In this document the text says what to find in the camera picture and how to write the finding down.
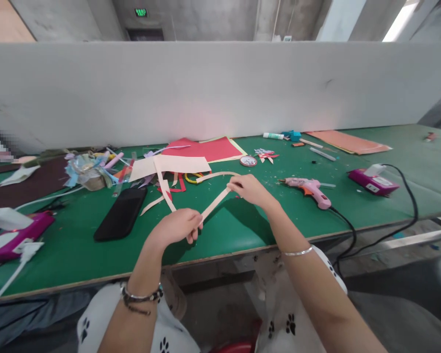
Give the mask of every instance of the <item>green tabletop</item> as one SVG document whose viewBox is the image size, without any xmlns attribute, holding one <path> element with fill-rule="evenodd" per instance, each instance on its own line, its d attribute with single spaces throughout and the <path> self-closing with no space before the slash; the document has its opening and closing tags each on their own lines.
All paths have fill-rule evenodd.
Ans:
<svg viewBox="0 0 441 353">
<path fill-rule="evenodd" d="M 388 152 L 362 156 L 347 154 L 312 136 L 304 136 L 307 140 L 324 145 L 326 153 L 339 157 L 335 162 L 311 152 L 308 146 L 293 148 L 291 142 L 257 136 L 239 138 L 236 142 L 247 153 L 253 154 L 254 149 L 264 148 L 280 156 L 274 160 L 274 164 L 265 161 L 252 168 L 242 166 L 238 160 L 210 165 L 213 172 L 254 174 L 281 202 L 307 238 L 328 237 L 348 232 L 346 223 L 331 211 L 318 209 L 315 201 L 304 197 L 298 189 L 289 188 L 277 180 L 305 177 L 336 184 L 334 189 L 322 188 L 334 207 L 357 229 L 372 228 L 411 219 L 413 209 L 410 198 L 404 187 L 392 193 L 390 198 L 372 195 L 351 181 L 346 172 L 366 168 L 373 163 L 390 163 L 405 174 L 415 194 L 420 217 L 441 215 L 441 130 L 431 130 L 438 134 L 437 140 L 431 143 L 423 141 L 429 131 L 425 126 L 345 130 L 351 135 L 393 147 Z M 147 147 L 123 149 L 128 155 L 131 151 L 142 155 L 147 150 Z M 397 173 L 384 173 L 385 177 L 403 186 Z M 0 174 L 0 181 L 10 174 Z M 199 185 L 186 183 L 185 193 L 172 194 L 173 204 L 176 208 L 190 207 L 202 212 L 225 188 L 229 178 L 219 176 Z M 125 239 L 95 243 L 93 233 L 115 200 L 111 194 L 112 189 L 104 189 L 96 192 L 82 190 L 66 196 L 69 205 L 57 213 L 56 221 L 44 233 L 45 245 L 26 265 L 5 296 L 10 298 L 59 290 L 130 273 L 144 240 L 170 210 L 165 202 L 158 204 L 137 219 L 131 234 Z M 158 197 L 160 193 L 155 187 L 149 187 L 144 205 Z M 39 207 L 41 205 L 30 206 L 22 212 L 30 213 Z M 171 245 L 163 263 L 170 265 L 199 261 L 274 244 L 264 213 L 231 193 L 208 217 L 198 241 L 192 246 L 185 241 Z M 11 261 L 0 267 L 0 288 L 17 266 L 18 261 Z"/>
</svg>

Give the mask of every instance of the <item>fluorescent light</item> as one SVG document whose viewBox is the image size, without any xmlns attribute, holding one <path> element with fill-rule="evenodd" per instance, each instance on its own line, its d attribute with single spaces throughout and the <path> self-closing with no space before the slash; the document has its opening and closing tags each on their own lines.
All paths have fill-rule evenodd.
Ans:
<svg viewBox="0 0 441 353">
<path fill-rule="evenodd" d="M 412 17 L 413 11 L 415 10 L 417 5 L 418 5 L 418 1 L 402 7 L 395 21 L 393 22 L 391 28 L 389 28 L 389 31 L 382 40 L 383 42 L 396 41 L 396 39 L 402 32 L 403 28 L 407 25 L 408 21 Z"/>
</svg>

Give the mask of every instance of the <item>green exit sign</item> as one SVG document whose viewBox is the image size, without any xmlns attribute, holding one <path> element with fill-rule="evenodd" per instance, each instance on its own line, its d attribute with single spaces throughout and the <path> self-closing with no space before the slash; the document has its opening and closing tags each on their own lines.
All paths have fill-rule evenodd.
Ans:
<svg viewBox="0 0 441 353">
<path fill-rule="evenodd" d="M 137 17 L 147 17 L 147 9 L 134 9 Z"/>
</svg>

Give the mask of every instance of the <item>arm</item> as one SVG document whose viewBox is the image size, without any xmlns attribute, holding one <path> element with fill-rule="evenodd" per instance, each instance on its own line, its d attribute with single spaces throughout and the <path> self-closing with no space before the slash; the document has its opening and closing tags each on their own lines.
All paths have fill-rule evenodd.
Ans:
<svg viewBox="0 0 441 353">
<path fill-rule="evenodd" d="M 310 247 L 279 202 L 254 176 L 234 176 L 227 186 L 264 210 L 281 252 L 299 252 Z M 302 256 L 283 256 L 283 260 L 327 352 L 386 352 L 314 251 Z"/>
<path fill-rule="evenodd" d="M 185 208 L 163 218 L 148 236 L 134 271 L 127 283 L 129 293 L 136 296 L 152 294 L 160 282 L 162 255 L 165 248 L 187 235 L 188 243 L 197 239 L 197 227 L 202 229 L 199 212 Z M 111 317 L 98 353 L 149 353 L 157 319 L 157 303 L 131 303 L 131 306 L 150 311 L 150 315 L 130 311 L 119 301 Z"/>
</svg>

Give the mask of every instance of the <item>glue gun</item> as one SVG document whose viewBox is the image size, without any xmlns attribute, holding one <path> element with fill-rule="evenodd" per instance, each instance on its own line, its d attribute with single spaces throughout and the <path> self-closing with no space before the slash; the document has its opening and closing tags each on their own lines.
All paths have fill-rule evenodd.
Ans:
<svg viewBox="0 0 441 353">
<path fill-rule="evenodd" d="M 280 179 L 279 181 L 282 181 L 288 186 L 297 186 L 299 189 L 304 190 L 305 196 L 312 195 L 315 201 L 317 201 L 317 205 L 320 209 L 328 209 L 332 205 L 328 197 L 326 197 L 323 192 L 319 190 L 320 182 L 318 180 L 309 180 L 305 178 L 286 178 Z"/>
</svg>

